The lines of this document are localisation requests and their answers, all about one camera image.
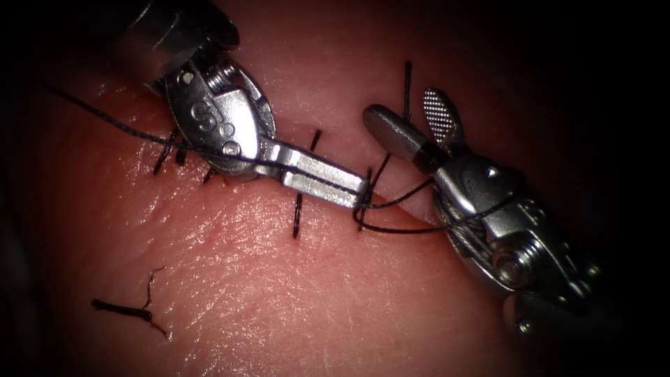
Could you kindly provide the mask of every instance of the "stitch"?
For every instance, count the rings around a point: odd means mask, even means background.
[[[410,121],[410,85],[412,83],[412,62],[410,60],[405,60],[405,89],[403,90],[403,117],[404,119],[409,122]],[[377,181],[379,180],[379,177],[382,175],[382,172],[386,168],[386,164],[389,163],[389,159],[391,158],[390,153],[386,153],[386,156],[384,157],[384,161],[382,161],[382,165],[379,167],[379,170],[377,170],[377,174],[375,174],[375,178],[372,180],[372,183],[370,183],[370,186],[368,187],[368,191],[366,192],[365,198],[363,199],[363,203],[366,204],[366,206],[363,206],[361,208],[361,217],[360,221],[364,222],[365,220],[365,211],[367,208],[370,208],[367,206],[367,204],[370,203],[372,200],[372,193],[374,188],[377,186]],[[372,173],[372,169],[368,169],[368,175],[367,178],[370,180],[370,176]],[[363,225],[358,224],[358,231],[360,232],[363,230]]]
[[[179,132],[178,128],[172,130],[168,140],[170,142],[174,142],[177,139],[178,132]],[[163,163],[165,162],[165,159],[168,157],[168,154],[170,154],[170,151],[172,151],[172,145],[166,145],[165,148],[163,148],[163,151],[161,152],[161,155],[158,157],[158,160],[156,162],[156,166],[154,166],[154,175],[157,175],[158,172],[161,171],[161,166],[163,166]]]
[[[316,130],[314,133],[314,138],[312,139],[312,144],[309,147],[309,151],[314,151],[316,148],[316,143],[319,142],[321,138],[321,130]],[[298,232],[300,231],[300,211],[302,210],[302,193],[298,193],[295,198],[295,211],[293,214],[293,238],[298,237]]]

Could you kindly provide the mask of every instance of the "black stitch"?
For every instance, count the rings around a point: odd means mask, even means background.
[[[321,130],[316,130],[314,133],[314,138],[312,138],[312,145],[309,147],[309,151],[314,151],[316,148],[316,143],[319,142],[321,138]],[[302,211],[302,194],[298,193],[295,198],[295,211],[293,212],[293,238],[298,237],[298,232],[300,231],[300,212]]]
[[[178,132],[179,132],[178,128],[172,130],[172,132],[170,133],[170,138],[168,140],[170,142],[174,142],[177,139]],[[156,161],[156,166],[154,166],[154,175],[157,175],[158,172],[161,171],[161,166],[163,166],[163,163],[165,162],[165,159],[168,157],[168,154],[170,154],[170,151],[172,151],[172,145],[166,145],[165,148],[163,148],[163,152],[158,157],[158,161]]]

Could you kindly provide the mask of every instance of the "suture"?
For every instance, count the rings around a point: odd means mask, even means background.
[[[321,130],[316,130],[314,133],[314,138],[312,139],[312,144],[309,147],[309,151],[314,151],[316,148],[316,143],[319,142],[321,138]],[[300,212],[302,211],[302,194],[298,193],[295,198],[295,211],[293,213],[293,238],[298,237],[298,232],[300,231]]]
[[[110,304],[108,302],[104,302],[98,299],[93,299],[91,301],[91,305],[93,305],[96,310],[105,310],[105,311],[111,311],[112,313],[118,313],[123,316],[131,316],[131,317],[137,317],[145,322],[148,322],[151,324],[151,326],[163,334],[163,336],[166,339],[169,339],[168,337],[168,332],[166,332],[161,326],[157,325],[154,322],[154,315],[152,312],[147,310],[147,306],[151,304],[151,288],[154,284],[154,276],[158,271],[161,271],[164,269],[165,266],[155,269],[151,271],[151,276],[149,277],[149,282],[147,284],[147,302],[144,304],[143,307],[141,308],[131,308],[129,306],[121,306],[121,305],[116,305],[116,304]]]

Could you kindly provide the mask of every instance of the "skin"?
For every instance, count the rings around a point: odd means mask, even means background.
[[[540,80],[546,72],[528,70],[537,66],[523,54],[496,51],[495,40],[468,24],[470,13],[404,6],[223,6],[242,40],[231,56],[262,85],[278,139],[307,148],[319,128],[317,154],[362,175],[376,170],[385,151],[365,131],[361,112],[370,103],[401,112],[409,59],[418,127],[427,132],[423,90],[444,89],[475,151],[524,171],[581,244],[600,241],[603,173],[597,161],[584,163],[583,145],[571,143],[583,124],[565,125],[553,87]],[[134,128],[163,137],[174,128],[163,99],[103,61],[70,55],[49,60],[46,71],[51,83]],[[519,375],[565,362],[506,333],[501,302],[442,233],[357,232],[350,211],[306,196],[293,239],[295,192],[272,179],[214,176],[203,185],[207,164],[190,153],[179,167],[174,151],[153,176],[163,146],[44,91],[26,96],[37,111],[15,118],[20,126],[8,138],[3,168],[14,177],[9,192],[42,287],[54,373]],[[21,148],[27,140],[32,147]],[[373,201],[423,179],[394,159]],[[425,191],[367,219],[423,228],[434,223],[432,211]],[[162,266],[148,310],[169,339],[137,318],[91,307],[92,298],[141,307],[150,271]]]

